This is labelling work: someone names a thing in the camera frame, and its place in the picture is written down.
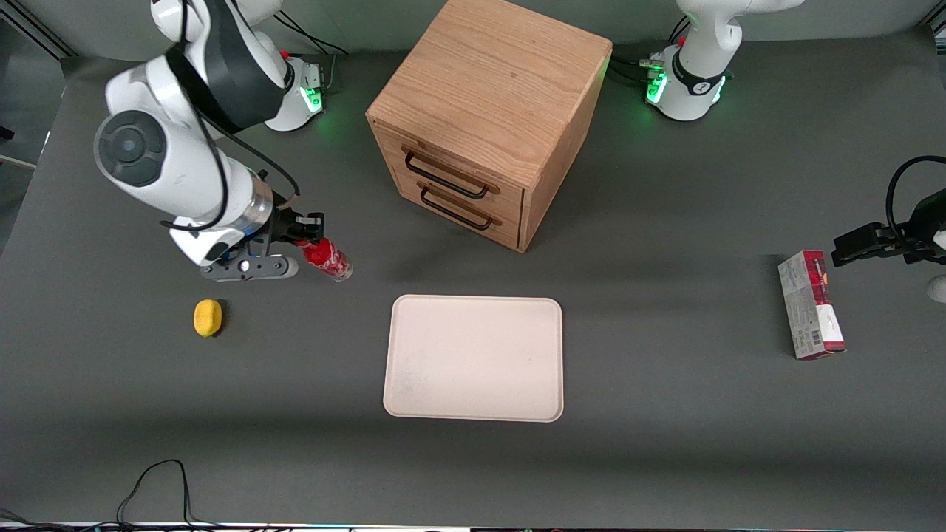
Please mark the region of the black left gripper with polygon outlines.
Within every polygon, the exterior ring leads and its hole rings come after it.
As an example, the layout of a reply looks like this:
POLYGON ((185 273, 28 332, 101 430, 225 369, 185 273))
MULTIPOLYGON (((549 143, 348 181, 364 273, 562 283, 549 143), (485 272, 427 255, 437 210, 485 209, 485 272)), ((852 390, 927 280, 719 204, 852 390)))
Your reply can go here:
POLYGON ((901 256, 905 264, 918 262, 945 262, 944 243, 936 242, 936 235, 944 232, 945 223, 945 188, 924 198, 913 209, 908 221, 900 222, 905 239, 913 249, 920 252, 905 252, 894 231, 882 223, 868 223, 834 239, 834 251, 831 261, 835 268, 858 262, 871 257, 901 256))

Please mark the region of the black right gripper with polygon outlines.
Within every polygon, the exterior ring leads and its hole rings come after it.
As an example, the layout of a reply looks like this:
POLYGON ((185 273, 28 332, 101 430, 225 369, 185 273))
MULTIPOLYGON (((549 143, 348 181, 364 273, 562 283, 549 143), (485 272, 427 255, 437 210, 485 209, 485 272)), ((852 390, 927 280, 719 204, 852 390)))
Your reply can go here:
POLYGON ((324 226, 324 213, 314 212, 298 214, 291 208, 280 210, 286 199, 274 191, 254 192, 251 199, 253 221, 258 222, 256 231, 251 234, 251 242, 262 245, 267 242, 293 243, 293 245, 317 245, 322 240, 321 231, 298 229, 298 225, 308 228, 324 226))

